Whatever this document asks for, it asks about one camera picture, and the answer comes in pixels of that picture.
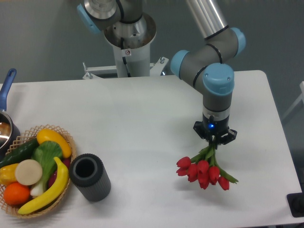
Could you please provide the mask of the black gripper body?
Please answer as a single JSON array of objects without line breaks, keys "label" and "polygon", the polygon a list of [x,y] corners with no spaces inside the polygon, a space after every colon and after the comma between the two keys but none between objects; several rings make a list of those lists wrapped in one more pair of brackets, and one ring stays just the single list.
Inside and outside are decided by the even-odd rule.
[{"label": "black gripper body", "polygon": [[204,137],[210,135],[224,135],[228,132],[228,122],[229,116],[223,120],[216,120],[215,117],[210,120],[205,115],[203,115],[202,135]]}]

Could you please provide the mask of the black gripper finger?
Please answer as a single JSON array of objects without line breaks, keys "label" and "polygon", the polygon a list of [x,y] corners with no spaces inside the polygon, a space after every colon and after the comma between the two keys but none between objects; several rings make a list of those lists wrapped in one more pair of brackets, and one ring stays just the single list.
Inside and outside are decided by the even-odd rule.
[{"label": "black gripper finger", "polygon": [[208,128],[205,128],[203,122],[196,121],[193,129],[201,139],[206,140],[208,143],[212,143],[212,134]]},{"label": "black gripper finger", "polygon": [[237,137],[237,131],[233,129],[227,129],[225,132],[222,132],[215,136],[215,149],[218,148],[219,145],[226,145]]}]

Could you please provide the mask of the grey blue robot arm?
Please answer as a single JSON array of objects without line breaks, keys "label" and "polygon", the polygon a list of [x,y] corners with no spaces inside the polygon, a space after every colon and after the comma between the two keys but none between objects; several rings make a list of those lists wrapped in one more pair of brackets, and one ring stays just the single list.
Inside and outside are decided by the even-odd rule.
[{"label": "grey blue robot arm", "polygon": [[[225,145],[237,136],[228,125],[235,81],[226,61],[244,50],[246,38],[228,25],[216,1],[186,4],[206,44],[196,53],[178,51],[171,59],[171,72],[203,96],[202,120],[194,124],[195,132],[209,144]],[[119,77],[151,75],[156,24],[143,12],[140,0],[82,0],[77,12],[92,33],[103,33],[113,47]]]}]

